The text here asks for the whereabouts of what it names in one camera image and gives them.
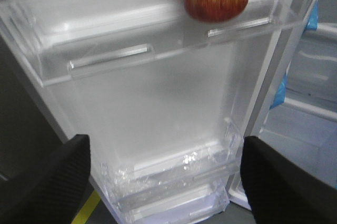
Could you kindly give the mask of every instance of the door shelf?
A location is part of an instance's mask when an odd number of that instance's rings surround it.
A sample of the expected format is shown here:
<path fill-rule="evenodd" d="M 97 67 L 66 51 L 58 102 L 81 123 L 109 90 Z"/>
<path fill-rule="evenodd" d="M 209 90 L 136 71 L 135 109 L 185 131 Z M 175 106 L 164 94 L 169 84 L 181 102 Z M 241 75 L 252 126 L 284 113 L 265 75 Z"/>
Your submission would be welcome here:
<path fill-rule="evenodd" d="M 74 61 L 83 76 L 84 61 L 92 74 L 291 28 L 302 24 L 311 1 L 249 0 L 239 16 L 209 24 L 192 19 L 184 0 L 2 0 L 1 32 L 38 82 L 50 85 L 74 79 Z M 121 55 L 135 46 L 149 51 Z"/>

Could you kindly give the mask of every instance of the refrigerator shelf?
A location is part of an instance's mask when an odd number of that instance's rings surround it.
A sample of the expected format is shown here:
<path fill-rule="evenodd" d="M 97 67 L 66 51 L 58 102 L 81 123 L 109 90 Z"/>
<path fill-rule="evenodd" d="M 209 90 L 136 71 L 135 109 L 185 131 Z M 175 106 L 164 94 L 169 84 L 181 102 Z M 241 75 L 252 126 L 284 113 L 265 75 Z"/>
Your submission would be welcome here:
<path fill-rule="evenodd" d="M 297 105 L 292 100 L 286 100 L 272 109 L 260 137 L 303 170 L 335 187 L 337 124 L 320 118 L 322 116 L 317 116 L 316 110 L 311 107 L 304 111 L 302 106 Z"/>
<path fill-rule="evenodd" d="M 286 106 L 296 108 L 300 111 L 313 114 L 317 117 L 320 117 L 326 120 L 337 122 L 336 105 L 334 107 L 335 109 L 328 110 L 327 108 L 324 108 L 324 105 L 322 105 L 322 103 L 324 103 L 324 100 L 321 100 L 321 99 L 311 99 L 311 100 L 309 99 L 308 100 L 305 97 L 303 97 L 303 94 L 301 95 L 299 93 L 293 93 L 290 90 L 287 91 L 287 93 L 289 97 L 286 97 L 284 101 L 284 104 Z"/>
<path fill-rule="evenodd" d="M 290 64 L 287 88 L 306 102 L 337 112 L 336 40 L 318 33 L 303 35 Z"/>
<path fill-rule="evenodd" d="M 302 24 L 311 1 L 249 0 L 238 17 L 209 24 L 192 19 L 184 0 L 2 0 L 1 32 L 46 86 L 72 80 L 74 61 L 94 61 L 95 72 L 106 71 L 291 28 Z M 121 50 L 144 44 L 151 48 L 145 59 L 144 54 L 120 57 Z"/>

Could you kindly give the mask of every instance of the refrigerator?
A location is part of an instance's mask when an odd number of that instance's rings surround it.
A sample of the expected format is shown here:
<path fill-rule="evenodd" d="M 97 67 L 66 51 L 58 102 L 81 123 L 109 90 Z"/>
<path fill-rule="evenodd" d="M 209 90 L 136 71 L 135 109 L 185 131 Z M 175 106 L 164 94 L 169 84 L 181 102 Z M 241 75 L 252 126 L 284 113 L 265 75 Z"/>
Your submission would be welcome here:
<path fill-rule="evenodd" d="M 315 1 L 206 23 L 186 0 L 1 0 L 0 32 L 64 141 L 90 136 L 118 223 L 197 223 L 242 192 L 243 137 L 267 132 Z"/>

